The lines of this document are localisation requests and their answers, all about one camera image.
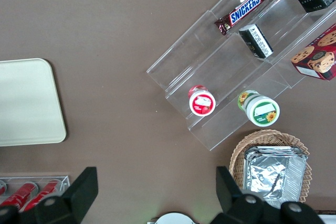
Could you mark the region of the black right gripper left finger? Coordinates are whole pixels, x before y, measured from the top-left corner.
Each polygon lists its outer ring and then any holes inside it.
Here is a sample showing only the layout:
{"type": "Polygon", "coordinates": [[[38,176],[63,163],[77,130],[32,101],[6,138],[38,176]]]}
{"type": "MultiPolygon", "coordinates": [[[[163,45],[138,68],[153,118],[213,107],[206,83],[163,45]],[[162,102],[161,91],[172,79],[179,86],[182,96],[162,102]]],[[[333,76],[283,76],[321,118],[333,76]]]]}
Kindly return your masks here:
{"type": "Polygon", "coordinates": [[[97,195],[97,168],[87,167],[61,196],[46,198],[24,212],[1,207],[1,223],[81,223],[97,195]]]}

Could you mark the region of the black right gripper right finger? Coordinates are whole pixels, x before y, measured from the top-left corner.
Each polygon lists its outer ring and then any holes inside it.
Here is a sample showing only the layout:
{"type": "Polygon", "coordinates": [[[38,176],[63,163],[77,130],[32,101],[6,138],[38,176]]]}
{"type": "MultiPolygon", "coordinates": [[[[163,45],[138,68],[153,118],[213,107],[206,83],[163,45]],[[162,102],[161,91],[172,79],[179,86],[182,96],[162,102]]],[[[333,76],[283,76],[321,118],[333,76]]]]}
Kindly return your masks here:
{"type": "Polygon", "coordinates": [[[216,167],[216,194],[222,208],[211,223],[320,223],[308,205],[288,201],[277,209],[259,197],[244,194],[225,166],[216,167]]]}

